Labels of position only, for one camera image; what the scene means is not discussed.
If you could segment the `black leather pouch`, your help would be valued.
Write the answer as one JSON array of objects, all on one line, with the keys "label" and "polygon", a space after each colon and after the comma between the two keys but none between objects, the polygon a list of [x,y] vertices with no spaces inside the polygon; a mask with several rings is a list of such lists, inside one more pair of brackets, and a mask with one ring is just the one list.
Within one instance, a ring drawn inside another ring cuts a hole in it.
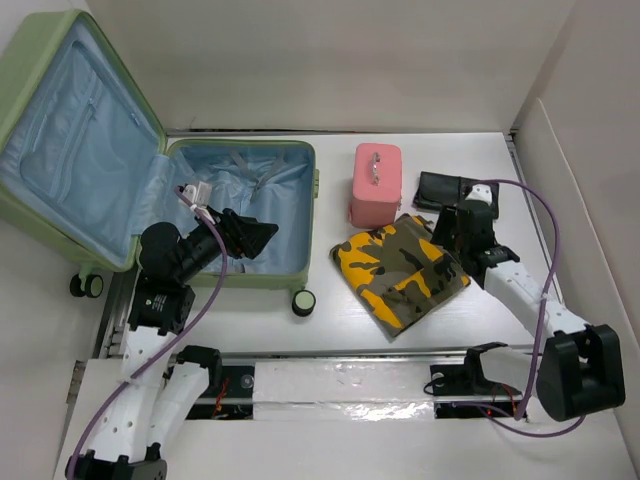
[{"label": "black leather pouch", "polygon": [[[469,188],[479,183],[491,186],[493,192],[491,205],[465,199]],[[480,208],[485,213],[490,213],[493,220],[497,220],[500,213],[499,185],[474,178],[422,171],[413,197],[413,206],[420,211],[436,213],[440,212],[444,207],[456,208],[460,211],[464,208]]]}]

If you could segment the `camouflage garment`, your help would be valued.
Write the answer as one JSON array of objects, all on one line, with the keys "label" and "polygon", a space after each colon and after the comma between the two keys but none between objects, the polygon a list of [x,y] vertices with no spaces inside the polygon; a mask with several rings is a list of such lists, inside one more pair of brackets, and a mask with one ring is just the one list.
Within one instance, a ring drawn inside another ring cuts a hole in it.
[{"label": "camouflage garment", "polygon": [[403,214],[330,251],[339,273],[390,339],[472,283],[453,256],[431,242],[432,234],[430,221]]}]

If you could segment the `pink vanity case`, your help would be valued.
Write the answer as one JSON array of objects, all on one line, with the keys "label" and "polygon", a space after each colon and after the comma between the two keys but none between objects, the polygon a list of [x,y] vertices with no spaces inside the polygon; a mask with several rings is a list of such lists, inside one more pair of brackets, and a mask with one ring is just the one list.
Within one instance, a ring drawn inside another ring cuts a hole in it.
[{"label": "pink vanity case", "polygon": [[392,144],[361,143],[355,152],[351,224],[374,229],[392,224],[402,201],[402,153]]}]

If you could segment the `green hard-shell suitcase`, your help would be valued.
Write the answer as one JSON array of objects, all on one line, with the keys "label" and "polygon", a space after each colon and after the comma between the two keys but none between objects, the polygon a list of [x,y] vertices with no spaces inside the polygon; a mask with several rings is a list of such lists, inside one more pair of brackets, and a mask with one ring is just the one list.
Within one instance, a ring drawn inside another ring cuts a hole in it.
[{"label": "green hard-shell suitcase", "polygon": [[208,207],[277,224],[255,259],[211,263],[197,285],[307,289],[319,173],[303,141],[170,141],[94,18],[72,9],[27,15],[1,56],[1,214],[76,263],[70,293],[94,298],[102,271],[132,268],[144,230],[196,224],[177,187],[212,185]]}]

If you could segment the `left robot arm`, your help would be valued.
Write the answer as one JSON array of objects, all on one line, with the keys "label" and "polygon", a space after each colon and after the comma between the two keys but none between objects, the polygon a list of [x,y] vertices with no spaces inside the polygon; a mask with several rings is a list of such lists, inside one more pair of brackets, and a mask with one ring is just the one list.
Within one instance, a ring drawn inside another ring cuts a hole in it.
[{"label": "left robot arm", "polygon": [[230,209],[195,213],[198,225],[187,237],[169,222],[141,236],[123,378],[81,434],[65,469],[68,479],[166,478],[168,444],[195,401],[222,387],[218,350],[190,345],[174,351],[197,322],[189,316],[195,300],[189,282],[216,258],[255,258],[278,227]]}]

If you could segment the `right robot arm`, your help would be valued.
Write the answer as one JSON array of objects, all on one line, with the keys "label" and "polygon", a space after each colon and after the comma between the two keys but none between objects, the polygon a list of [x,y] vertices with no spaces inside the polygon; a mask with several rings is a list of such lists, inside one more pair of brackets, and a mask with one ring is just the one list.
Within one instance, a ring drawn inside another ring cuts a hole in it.
[{"label": "right robot arm", "polygon": [[480,200],[442,208],[433,243],[454,254],[464,272],[497,299],[533,336],[531,354],[501,342],[468,349],[462,381],[484,395],[505,384],[535,397],[556,421],[624,404],[620,339],[606,324],[592,325],[548,296],[520,257],[497,242],[493,213]]}]

